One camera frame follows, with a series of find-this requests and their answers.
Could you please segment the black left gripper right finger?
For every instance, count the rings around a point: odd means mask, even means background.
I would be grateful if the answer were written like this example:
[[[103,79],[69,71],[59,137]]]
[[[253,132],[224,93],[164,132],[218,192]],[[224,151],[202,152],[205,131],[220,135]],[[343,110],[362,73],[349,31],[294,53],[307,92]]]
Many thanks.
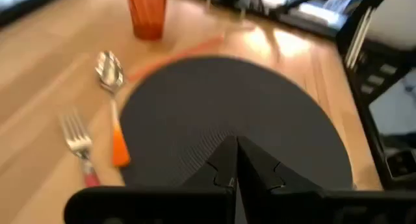
[[[414,192],[325,190],[246,137],[237,140],[248,223],[415,224]]]

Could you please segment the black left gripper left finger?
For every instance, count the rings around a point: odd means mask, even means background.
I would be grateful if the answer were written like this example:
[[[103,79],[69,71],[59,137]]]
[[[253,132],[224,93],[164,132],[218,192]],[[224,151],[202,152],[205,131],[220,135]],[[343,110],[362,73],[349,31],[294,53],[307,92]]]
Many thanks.
[[[69,198],[64,208],[64,222],[233,223],[237,154],[237,139],[228,136],[205,164],[180,186],[85,188]]]

